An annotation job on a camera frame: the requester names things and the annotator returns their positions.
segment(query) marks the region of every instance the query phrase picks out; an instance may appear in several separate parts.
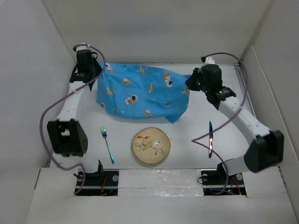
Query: red wire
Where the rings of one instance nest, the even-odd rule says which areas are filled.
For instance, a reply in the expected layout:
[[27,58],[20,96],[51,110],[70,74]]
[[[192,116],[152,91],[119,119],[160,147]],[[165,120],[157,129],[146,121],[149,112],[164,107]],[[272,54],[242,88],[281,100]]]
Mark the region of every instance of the red wire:
[[237,183],[237,181],[235,181],[235,179],[234,179],[234,178],[233,178],[233,181],[236,183],[236,185],[237,185],[237,187],[238,187],[239,194],[240,194],[240,195],[242,195],[242,194],[241,194],[241,191],[240,191],[240,188],[239,188],[239,185],[238,185],[238,183]]
[[104,192],[104,186],[105,186],[105,184],[106,184],[106,180],[107,180],[107,177],[105,177],[105,179],[104,179],[104,182],[102,183],[102,185],[101,185],[101,193],[100,193],[100,195],[102,195],[103,194],[103,192]]

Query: fork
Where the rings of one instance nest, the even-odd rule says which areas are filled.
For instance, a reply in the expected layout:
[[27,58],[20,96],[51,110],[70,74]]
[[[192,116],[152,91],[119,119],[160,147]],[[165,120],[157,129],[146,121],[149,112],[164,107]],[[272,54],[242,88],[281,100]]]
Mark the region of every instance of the fork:
[[109,155],[110,155],[111,162],[112,162],[112,164],[114,164],[114,159],[113,159],[113,156],[111,154],[111,151],[109,149],[108,142],[107,142],[107,139],[106,139],[107,138],[107,133],[106,133],[106,130],[103,127],[101,128],[101,133],[102,133],[103,138],[105,139],[105,142],[106,142],[106,145],[107,145],[107,148],[108,148],[108,152],[109,152]]

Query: beige plate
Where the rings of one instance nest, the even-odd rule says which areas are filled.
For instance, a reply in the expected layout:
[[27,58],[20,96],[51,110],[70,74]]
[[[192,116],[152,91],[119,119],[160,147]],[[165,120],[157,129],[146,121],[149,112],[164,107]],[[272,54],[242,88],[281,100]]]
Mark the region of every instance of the beige plate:
[[154,164],[163,160],[171,148],[169,138],[160,129],[145,128],[132,141],[132,149],[142,162]]

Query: blue cloth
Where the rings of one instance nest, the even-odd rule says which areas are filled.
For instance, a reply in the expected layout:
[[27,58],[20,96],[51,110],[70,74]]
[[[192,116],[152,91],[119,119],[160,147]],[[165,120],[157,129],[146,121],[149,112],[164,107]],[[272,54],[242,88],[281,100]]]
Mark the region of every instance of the blue cloth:
[[98,79],[97,103],[120,118],[165,117],[174,123],[188,107],[188,77],[156,67],[107,63]]

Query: yellow bird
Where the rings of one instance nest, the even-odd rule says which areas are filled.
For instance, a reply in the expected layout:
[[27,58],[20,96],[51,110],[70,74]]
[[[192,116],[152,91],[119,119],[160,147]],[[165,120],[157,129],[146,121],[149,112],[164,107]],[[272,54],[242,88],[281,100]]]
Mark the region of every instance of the yellow bird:
[[145,145],[145,147],[142,149],[142,151],[145,151],[147,148],[154,148],[159,143],[160,143],[159,139],[152,140],[152,141],[148,142],[148,144]]

